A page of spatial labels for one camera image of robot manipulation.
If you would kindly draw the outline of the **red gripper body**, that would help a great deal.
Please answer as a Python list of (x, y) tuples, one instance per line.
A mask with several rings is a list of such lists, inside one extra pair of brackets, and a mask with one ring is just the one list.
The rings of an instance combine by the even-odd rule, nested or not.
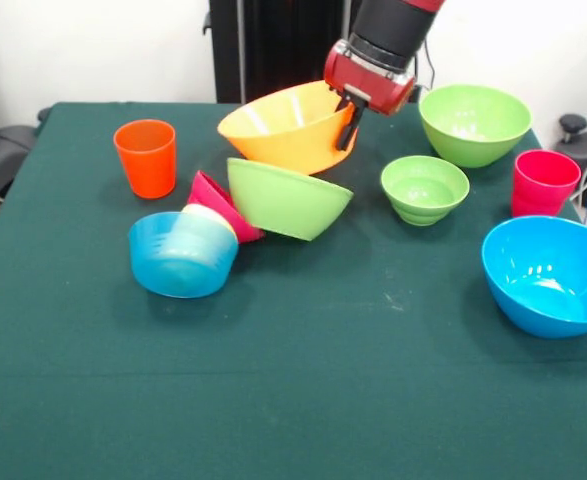
[(357, 54), (344, 40), (338, 40), (327, 56), (325, 82), (338, 94), (363, 101), (377, 113), (393, 115), (408, 101), (415, 85), (411, 72), (393, 72)]

